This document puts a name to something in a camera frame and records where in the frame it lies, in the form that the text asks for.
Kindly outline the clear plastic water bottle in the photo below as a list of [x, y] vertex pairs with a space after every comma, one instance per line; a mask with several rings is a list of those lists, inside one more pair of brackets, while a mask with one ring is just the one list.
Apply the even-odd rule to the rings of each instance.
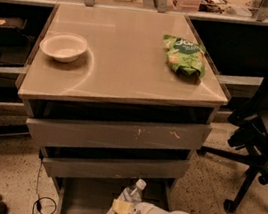
[[[146, 182], [143, 179], [138, 180], [134, 185], [126, 187], [122, 193], [120, 193], [117, 200], [128, 201], [135, 204], [139, 203], [142, 200], [142, 191], [146, 187]], [[112, 212], [110, 208], [106, 214], [116, 214]]]

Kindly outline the open bottom drawer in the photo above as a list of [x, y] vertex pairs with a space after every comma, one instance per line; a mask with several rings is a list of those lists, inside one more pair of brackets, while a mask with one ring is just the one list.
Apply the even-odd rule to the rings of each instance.
[[[173, 179], [147, 179], [144, 202], [164, 210], [172, 209], [170, 184]], [[66, 178], [60, 193], [57, 214], [106, 214], [114, 198], [136, 179]]]

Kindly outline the middle grey drawer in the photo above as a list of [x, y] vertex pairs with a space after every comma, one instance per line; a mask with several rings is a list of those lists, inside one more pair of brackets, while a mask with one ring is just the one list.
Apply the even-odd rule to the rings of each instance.
[[188, 160], [114, 160], [114, 159], [50, 159], [42, 160], [49, 177], [61, 178], [181, 178]]

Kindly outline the grey drawer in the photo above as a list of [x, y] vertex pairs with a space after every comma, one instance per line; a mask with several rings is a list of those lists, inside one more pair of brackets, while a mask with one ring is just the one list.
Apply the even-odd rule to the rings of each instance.
[[188, 160], [114, 160], [114, 159], [50, 159], [42, 160], [49, 177], [61, 178], [181, 178]]
[[211, 126], [206, 124], [136, 123], [29, 118], [33, 140], [44, 147], [199, 149]]

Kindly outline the top grey drawer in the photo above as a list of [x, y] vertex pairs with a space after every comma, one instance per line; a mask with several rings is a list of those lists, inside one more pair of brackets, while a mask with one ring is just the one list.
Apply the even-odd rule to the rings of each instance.
[[199, 149], [211, 126], [206, 124], [136, 123], [29, 118], [33, 140], [44, 147]]

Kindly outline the grey drawer cabinet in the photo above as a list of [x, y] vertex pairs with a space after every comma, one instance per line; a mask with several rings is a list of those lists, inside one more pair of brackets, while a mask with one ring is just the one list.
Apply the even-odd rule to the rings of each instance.
[[[211, 69], [203, 78], [169, 69], [163, 36], [197, 38], [182, 15], [59, 4], [49, 21], [49, 34], [73, 32], [88, 49], [68, 64], [36, 53], [18, 89], [28, 119], [210, 125], [227, 103]], [[43, 159], [82, 160], [189, 161], [196, 150], [39, 148]]]

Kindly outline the green snack bag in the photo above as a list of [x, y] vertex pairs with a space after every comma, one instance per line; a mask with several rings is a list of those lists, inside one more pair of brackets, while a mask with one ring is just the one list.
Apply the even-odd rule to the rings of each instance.
[[166, 34], [163, 36], [166, 45], [167, 64], [175, 73], [186, 76], [196, 74], [202, 78], [205, 73], [205, 47], [181, 37]]

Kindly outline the white paper bowl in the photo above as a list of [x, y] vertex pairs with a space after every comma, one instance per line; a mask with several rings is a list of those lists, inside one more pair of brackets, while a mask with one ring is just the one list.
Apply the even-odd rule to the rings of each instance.
[[85, 38], [73, 33], [58, 33], [42, 39], [39, 49], [58, 62], [73, 62], [88, 49]]

